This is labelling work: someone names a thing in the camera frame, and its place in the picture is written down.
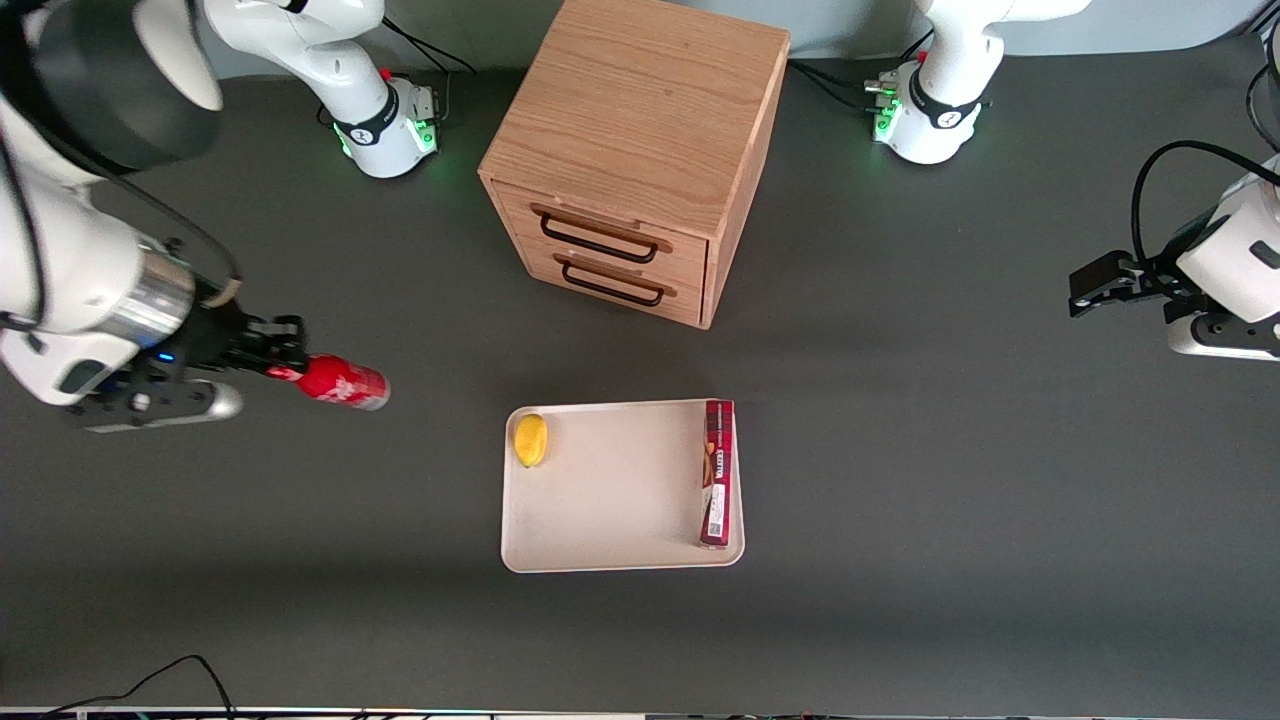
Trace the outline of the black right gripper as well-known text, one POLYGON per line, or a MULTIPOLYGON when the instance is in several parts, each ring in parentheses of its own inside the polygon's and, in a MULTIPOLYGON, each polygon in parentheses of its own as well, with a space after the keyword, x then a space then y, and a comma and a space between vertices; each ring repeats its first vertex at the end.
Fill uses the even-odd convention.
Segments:
POLYGON ((308 355, 265 352, 306 348, 305 319, 278 315, 270 319, 244 313, 237 301, 216 307, 196 304, 175 334, 160 343, 160 379, 179 382, 188 370, 255 372, 278 380, 297 382, 308 370, 308 355))

